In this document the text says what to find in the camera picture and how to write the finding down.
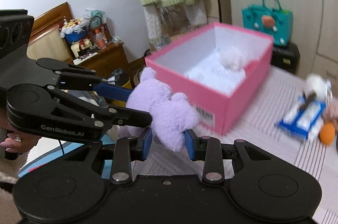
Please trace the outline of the left hand with ring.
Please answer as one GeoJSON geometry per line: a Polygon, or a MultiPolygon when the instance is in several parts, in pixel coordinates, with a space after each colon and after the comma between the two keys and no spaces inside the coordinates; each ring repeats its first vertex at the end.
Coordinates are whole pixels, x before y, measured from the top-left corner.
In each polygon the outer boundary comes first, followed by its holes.
{"type": "Polygon", "coordinates": [[[1,147],[7,152],[23,154],[35,147],[40,136],[17,131],[9,122],[6,111],[1,108],[1,129],[9,131],[1,147]]]}

